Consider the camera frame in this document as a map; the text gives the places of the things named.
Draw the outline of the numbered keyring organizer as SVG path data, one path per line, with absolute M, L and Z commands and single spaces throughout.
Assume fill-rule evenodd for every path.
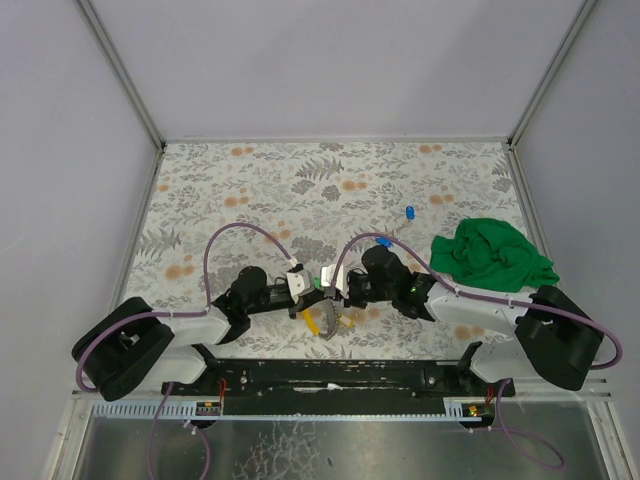
M 315 337 L 331 340 L 338 331 L 340 304 L 333 300 L 323 300 L 317 305 L 302 311 L 307 329 Z

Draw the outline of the green cloth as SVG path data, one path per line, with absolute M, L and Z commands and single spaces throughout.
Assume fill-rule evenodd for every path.
M 553 262 L 506 221 L 462 220 L 451 238 L 436 236 L 430 266 L 464 286 L 499 292 L 554 286 Z

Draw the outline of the yellow tag key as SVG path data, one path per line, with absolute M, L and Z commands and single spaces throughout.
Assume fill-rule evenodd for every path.
M 355 327 L 355 321 L 352 318 L 350 318 L 350 317 L 348 317 L 346 315 L 339 315 L 338 316 L 338 320 L 346 328 L 354 328 Z

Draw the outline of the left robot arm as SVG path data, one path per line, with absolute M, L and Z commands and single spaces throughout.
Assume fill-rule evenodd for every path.
M 323 275 L 300 264 L 273 284 L 263 269 L 250 266 L 201 311 L 159 311 L 131 297 L 73 346 L 77 386 L 115 401 L 144 383 L 192 383 L 206 361 L 184 354 L 184 348 L 231 343 L 249 330 L 254 314 L 285 311 L 294 317 L 324 300 L 327 286 Z

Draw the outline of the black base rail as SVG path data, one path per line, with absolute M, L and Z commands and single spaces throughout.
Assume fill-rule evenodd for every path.
M 498 394 L 466 361 L 214 359 L 173 396 L 222 400 L 232 416 L 404 416 L 446 412 L 446 399 Z

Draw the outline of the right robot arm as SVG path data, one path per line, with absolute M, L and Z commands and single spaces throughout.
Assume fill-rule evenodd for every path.
M 388 302 L 408 318 L 479 326 L 506 336 L 501 344 L 471 348 L 464 362 L 487 383 L 530 377 L 564 390 L 582 388 L 603 335 L 558 288 L 511 294 L 446 286 L 432 274 L 411 271 L 382 245 L 366 250 L 361 261 L 363 271 L 340 270 L 333 276 L 349 305 Z

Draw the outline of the blue tag lower key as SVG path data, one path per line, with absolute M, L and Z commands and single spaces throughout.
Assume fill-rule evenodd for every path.
M 390 240 L 383 237 L 376 237 L 375 241 L 386 248 L 391 248 L 393 246 L 393 243 Z

